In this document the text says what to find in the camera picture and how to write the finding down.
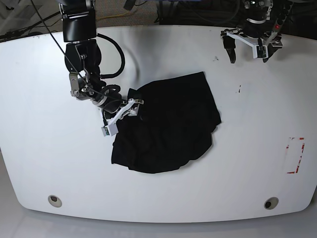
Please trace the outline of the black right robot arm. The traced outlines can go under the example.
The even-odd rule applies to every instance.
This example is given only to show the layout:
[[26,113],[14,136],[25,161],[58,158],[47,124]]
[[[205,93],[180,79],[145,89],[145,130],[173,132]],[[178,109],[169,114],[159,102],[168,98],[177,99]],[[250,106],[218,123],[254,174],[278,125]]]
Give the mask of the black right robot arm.
[[[96,4],[93,0],[60,0],[63,39],[66,42],[65,65],[69,71],[70,94],[80,101],[90,100],[101,108],[104,121],[115,116],[136,116],[141,99],[124,100],[120,86],[108,85],[105,79],[118,77],[125,68],[125,55],[112,38],[99,34],[96,27]],[[121,65],[117,72],[101,74],[102,53],[96,38],[107,40],[117,49]]]

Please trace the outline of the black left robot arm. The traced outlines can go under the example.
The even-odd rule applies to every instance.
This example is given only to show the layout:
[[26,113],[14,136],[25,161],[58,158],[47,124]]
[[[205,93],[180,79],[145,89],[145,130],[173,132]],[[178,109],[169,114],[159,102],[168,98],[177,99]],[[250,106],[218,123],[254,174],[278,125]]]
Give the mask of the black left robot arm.
[[246,0],[244,2],[247,19],[242,27],[221,31],[221,39],[230,62],[236,62],[236,44],[239,40],[252,48],[253,58],[262,59],[266,63],[273,54],[283,47],[281,25],[275,24],[271,31],[264,30],[264,24],[270,18],[273,7],[271,0]]

